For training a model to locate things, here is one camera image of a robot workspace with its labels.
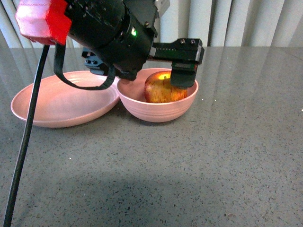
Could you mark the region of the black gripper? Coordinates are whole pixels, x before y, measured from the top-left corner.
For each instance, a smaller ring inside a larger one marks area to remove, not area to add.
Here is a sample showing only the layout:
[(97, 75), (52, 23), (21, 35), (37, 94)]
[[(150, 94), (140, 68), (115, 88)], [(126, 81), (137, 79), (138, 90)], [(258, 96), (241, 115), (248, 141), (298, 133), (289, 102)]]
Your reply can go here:
[(69, 36), (83, 46), (84, 65), (91, 73), (135, 80), (147, 61), (168, 61), (170, 83), (187, 89), (194, 85), (204, 54), (200, 39), (180, 38), (157, 43), (155, 20), (170, 6), (168, 0), (70, 0), (65, 15), (71, 19)]

